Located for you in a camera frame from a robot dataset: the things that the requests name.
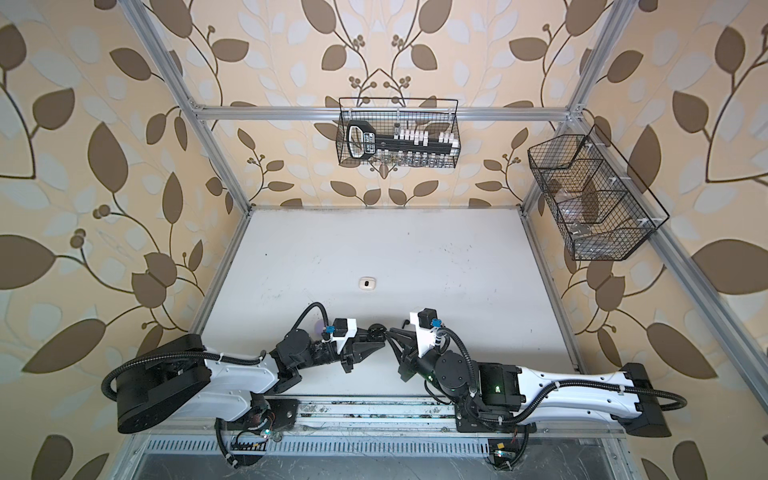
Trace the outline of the cream earbud charging case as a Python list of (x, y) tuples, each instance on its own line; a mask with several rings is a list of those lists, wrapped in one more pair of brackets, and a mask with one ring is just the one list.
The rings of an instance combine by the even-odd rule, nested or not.
[(362, 277), (359, 279), (359, 288), (364, 291), (372, 291), (376, 288), (377, 281), (373, 277)]

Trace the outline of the black round charging case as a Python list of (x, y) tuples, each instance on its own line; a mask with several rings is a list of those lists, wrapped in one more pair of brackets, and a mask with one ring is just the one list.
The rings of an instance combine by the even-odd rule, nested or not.
[(367, 329), (367, 340), (371, 342), (384, 342), (388, 328), (382, 324), (373, 324)]

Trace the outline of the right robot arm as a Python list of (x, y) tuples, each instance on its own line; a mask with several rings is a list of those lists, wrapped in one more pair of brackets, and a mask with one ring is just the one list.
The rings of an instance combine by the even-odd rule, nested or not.
[(630, 436), (665, 438), (665, 413), (684, 409), (680, 394), (652, 386), (645, 367), (628, 363), (598, 375), (565, 375), (479, 362), (452, 330), (393, 328), (386, 334), (403, 381), (420, 376), (454, 408), (460, 433), (513, 433), (538, 422), (597, 421)]

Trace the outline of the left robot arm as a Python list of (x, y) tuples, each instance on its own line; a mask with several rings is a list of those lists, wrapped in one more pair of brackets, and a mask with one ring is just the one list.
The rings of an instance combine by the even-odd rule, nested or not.
[[(301, 327), (313, 310), (321, 316), (318, 340)], [(186, 334), (116, 367), (101, 392), (116, 404), (121, 434), (173, 416), (236, 422), (266, 411), (263, 398), (298, 385), (304, 370), (338, 364), (351, 372), (385, 346), (387, 333), (381, 324), (360, 328), (351, 318), (332, 320), (322, 303), (313, 302), (269, 352), (227, 355), (206, 349), (200, 335)]]

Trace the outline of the black tool with white parts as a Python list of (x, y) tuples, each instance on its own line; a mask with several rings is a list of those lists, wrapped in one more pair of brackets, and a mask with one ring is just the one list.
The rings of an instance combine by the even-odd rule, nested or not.
[(342, 145), (349, 156), (359, 160), (385, 158), (449, 158), (458, 157), (461, 143), (453, 132), (431, 133), (428, 130), (407, 128), (394, 124), (391, 133), (384, 128), (375, 129), (364, 120), (350, 121), (341, 136)]

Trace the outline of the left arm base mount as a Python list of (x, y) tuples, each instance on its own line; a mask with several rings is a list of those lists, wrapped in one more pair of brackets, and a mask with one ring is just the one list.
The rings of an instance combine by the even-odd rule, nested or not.
[(256, 405), (237, 420), (216, 418), (216, 444), (227, 464), (233, 469), (256, 465), (267, 448), (293, 428), (298, 407), (297, 399), (257, 398)]

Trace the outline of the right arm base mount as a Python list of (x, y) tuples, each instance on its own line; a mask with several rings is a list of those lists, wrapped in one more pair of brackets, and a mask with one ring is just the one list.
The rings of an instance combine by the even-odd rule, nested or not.
[(482, 416), (473, 397), (453, 402), (456, 428), (460, 433), (490, 433), (497, 436), (489, 441), (488, 463), (497, 471), (513, 471), (522, 462), (536, 424), (513, 424), (504, 417), (490, 420)]

